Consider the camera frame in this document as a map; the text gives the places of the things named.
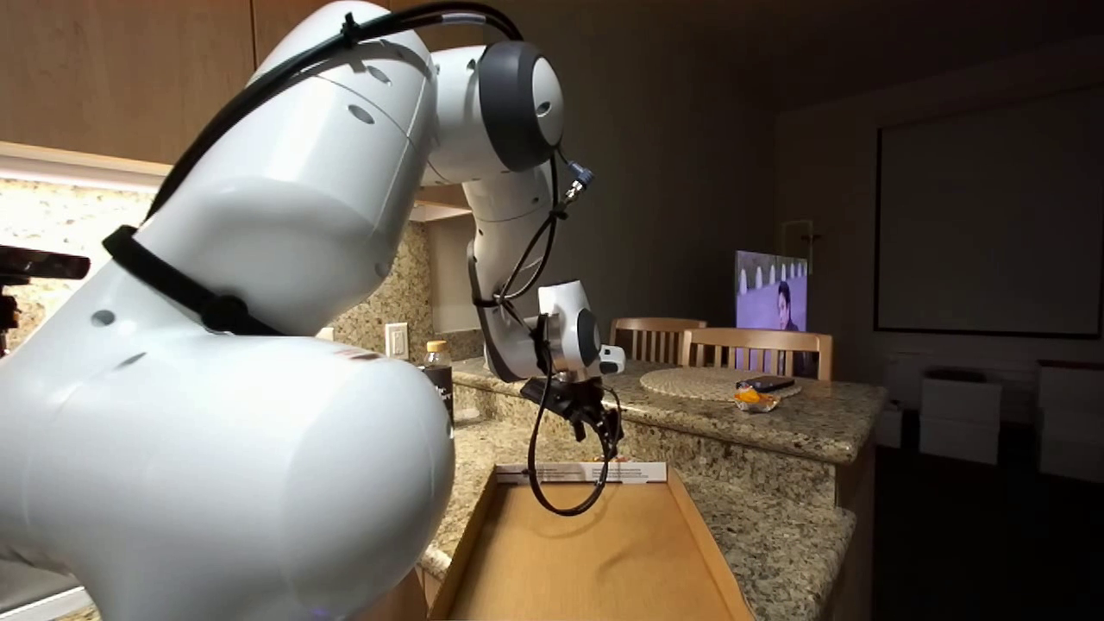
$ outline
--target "wooden cabinet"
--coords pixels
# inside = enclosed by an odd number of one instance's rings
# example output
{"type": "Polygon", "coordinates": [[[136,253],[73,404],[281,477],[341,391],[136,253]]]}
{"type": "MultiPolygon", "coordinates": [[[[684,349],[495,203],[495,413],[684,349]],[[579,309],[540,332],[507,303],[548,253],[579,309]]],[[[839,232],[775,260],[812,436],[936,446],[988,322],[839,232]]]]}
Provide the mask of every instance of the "wooden cabinet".
{"type": "MultiPolygon", "coordinates": [[[[385,10],[429,5],[435,0],[376,0],[385,10]]],[[[418,26],[429,48],[460,48],[460,45],[487,45],[495,40],[490,32],[479,26],[418,26]]]]}
{"type": "Polygon", "coordinates": [[[176,162],[304,0],[23,0],[0,20],[0,139],[176,162]]]}

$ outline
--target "wall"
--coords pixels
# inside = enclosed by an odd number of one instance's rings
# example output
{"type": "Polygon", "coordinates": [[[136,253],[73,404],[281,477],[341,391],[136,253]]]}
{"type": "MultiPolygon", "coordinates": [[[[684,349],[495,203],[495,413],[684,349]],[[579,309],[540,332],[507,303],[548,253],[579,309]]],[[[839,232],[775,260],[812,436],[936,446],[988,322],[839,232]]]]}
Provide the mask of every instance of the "wall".
{"type": "MultiPolygon", "coordinates": [[[[106,261],[100,240],[119,225],[139,225],[147,201],[147,187],[28,180],[0,171],[0,245],[91,254],[96,270],[106,261]]],[[[20,307],[20,327],[6,333],[6,344],[16,349],[60,303],[73,298],[76,285],[76,280],[30,280],[28,285],[12,285],[6,294],[14,294],[20,307]]],[[[393,272],[361,303],[334,316],[333,333],[339,341],[382,352],[382,322],[411,322],[411,360],[420,360],[426,341],[435,339],[430,298],[435,275],[429,237],[420,225],[408,225],[393,272]]]]}
{"type": "MultiPolygon", "coordinates": [[[[780,112],[780,217],[820,232],[816,322],[839,339],[839,375],[888,383],[919,406],[926,368],[980,368],[1009,387],[1004,413],[1033,419],[1040,360],[1104,356],[1104,341],[873,332],[875,126],[1092,84],[1104,84],[1104,38],[780,112]]],[[[940,240],[919,237],[919,253],[940,260],[940,240]]]]}
{"type": "MultiPolygon", "coordinates": [[[[598,316],[718,314],[718,247],[773,245],[773,116],[671,10],[504,0],[566,84],[566,153],[598,171],[548,275],[584,275],[598,316]]],[[[441,281],[465,281],[474,225],[430,225],[441,281]]],[[[441,327],[476,327],[469,288],[441,327]]]]}

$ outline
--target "black cable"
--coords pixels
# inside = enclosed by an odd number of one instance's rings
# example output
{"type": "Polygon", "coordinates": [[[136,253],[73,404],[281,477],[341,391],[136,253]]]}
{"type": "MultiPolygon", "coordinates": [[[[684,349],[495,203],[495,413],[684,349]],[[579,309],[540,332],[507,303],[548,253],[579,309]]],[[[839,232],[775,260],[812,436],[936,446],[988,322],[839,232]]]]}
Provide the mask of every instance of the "black cable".
{"type": "Polygon", "coordinates": [[[158,187],[158,192],[152,195],[152,207],[144,217],[152,217],[166,207],[166,201],[180,191],[180,181],[198,170],[198,162],[212,153],[212,143],[219,139],[224,139],[254,107],[264,107],[277,93],[282,93],[293,84],[300,84],[304,76],[311,76],[313,65],[333,61],[334,55],[357,48],[365,38],[385,38],[385,34],[429,26],[429,23],[456,23],[456,18],[450,20],[450,15],[476,15],[476,18],[482,18],[482,23],[497,26],[499,34],[520,38],[520,26],[507,15],[482,5],[482,2],[429,2],[429,5],[411,5],[411,10],[393,10],[393,15],[382,15],[365,23],[357,23],[351,15],[346,15],[346,26],[334,38],[328,38],[313,48],[304,48],[300,55],[289,55],[285,61],[272,65],[266,76],[252,78],[239,97],[232,97],[207,119],[207,126],[192,139],[192,143],[169,170],[169,177],[158,187]]]}
{"type": "Polygon", "coordinates": [[[609,491],[614,452],[609,448],[609,441],[599,441],[599,452],[603,452],[603,455],[599,455],[599,472],[598,472],[595,491],[589,491],[576,508],[556,508],[556,505],[545,495],[542,483],[540,483],[540,436],[542,436],[542,419],[545,419],[545,410],[548,410],[548,396],[552,396],[552,379],[545,383],[545,400],[542,400],[542,410],[540,410],[540,417],[535,417],[535,425],[533,425],[533,436],[529,436],[529,452],[526,452],[529,491],[540,495],[540,505],[542,505],[545,511],[552,511],[552,513],[559,513],[559,516],[579,516],[579,513],[588,513],[588,511],[599,499],[599,492],[609,491]]]}
{"type": "Polygon", "coordinates": [[[542,220],[542,227],[529,237],[513,272],[507,275],[507,285],[504,285],[504,301],[517,301],[526,298],[548,270],[548,260],[552,260],[552,245],[556,245],[556,225],[566,217],[566,203],[559,201],[559,164],[556,158],[548,158],[548,170],[552,170],[552,209],[548,217],[542,220]],[[542,261],[540,270],[529,275],[529,281],[520,288],[513,288],[513,280],[520,275],[520,264],[529,261],[533,247],[542,240],[545,235],[545,253],[542,253],[542,261]]]}
{"type": "Polygon", "coordinates": [[[144,245],[136,240],[136,227],[119,227],[103,237],[103,247],[119,264],[124,264],[144,285],[166,294],[180,307],[192,309],[212,332],[234,332],[234,333],[281,333],[266,322],[249,314],[249,303],[234,294],[212,294],[176,264],[152,254],[144,245]]]}

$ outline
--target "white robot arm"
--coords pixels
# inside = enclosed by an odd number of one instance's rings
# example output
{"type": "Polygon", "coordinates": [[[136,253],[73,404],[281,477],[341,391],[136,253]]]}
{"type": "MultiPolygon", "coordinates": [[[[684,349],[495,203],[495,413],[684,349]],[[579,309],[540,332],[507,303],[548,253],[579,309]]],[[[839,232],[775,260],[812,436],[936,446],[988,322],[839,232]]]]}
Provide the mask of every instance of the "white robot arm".
{"type": "Polygon", "coordinates": [[[69,565],[106,621],[346,617],[382,598],[441,521],[450,417],[413,365],[311,333],[391,272],[418,181],[465,187],[495,368],[614,455],[579,281],[513,309],[588,181],[556,71],[517,38],[476,2],[311,15],[152,217],[106,237],[113,261],[4,360],[0,541],[69,565]],[[512,40],[430,55],[411,26],[441,18],[512,40]]]}

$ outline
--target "ceiling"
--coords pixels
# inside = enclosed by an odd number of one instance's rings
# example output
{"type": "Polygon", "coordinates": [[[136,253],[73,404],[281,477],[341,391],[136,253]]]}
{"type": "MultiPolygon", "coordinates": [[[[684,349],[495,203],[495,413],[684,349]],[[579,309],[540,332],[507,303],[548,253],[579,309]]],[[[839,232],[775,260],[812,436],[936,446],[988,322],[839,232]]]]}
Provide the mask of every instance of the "ceiling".
{"type": "Polygon", "coordinates": [[[689,0],[681,10],[775,107],[1104,34],[1104,0],[689,0]]]}

